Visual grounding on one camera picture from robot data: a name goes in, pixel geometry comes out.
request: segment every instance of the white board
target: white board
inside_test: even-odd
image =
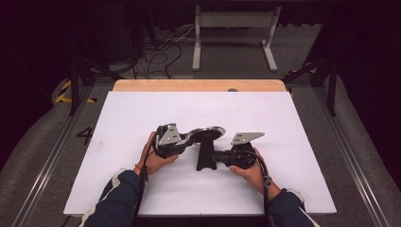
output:
[[[220,126],[216,150],[230,149],[237,132],[264,132],[252,141],[273,180],[300,191],[308,213],[336,208],[287,92],[110,92],[74,182],[64,214],[96,204],[113,174],[132,169],[151,131],[176,123],[180,133]],[[199,145],[150,176],[140,216],[248,216],[263,214],[262,196],[222,163],[196,171]]]

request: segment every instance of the dark blue sleeve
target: dark blue sleeve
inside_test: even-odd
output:
[[[107,183],[100,201],[82,217],[79,227],[131,227],[138,194],[138,175],[132,170],[119,170]]]
[[[319,226],[306,212],[304,197],[292,189],[282,189],[272,199],[269,206],[269,215],[273,217],[277,227],[309,227]]]

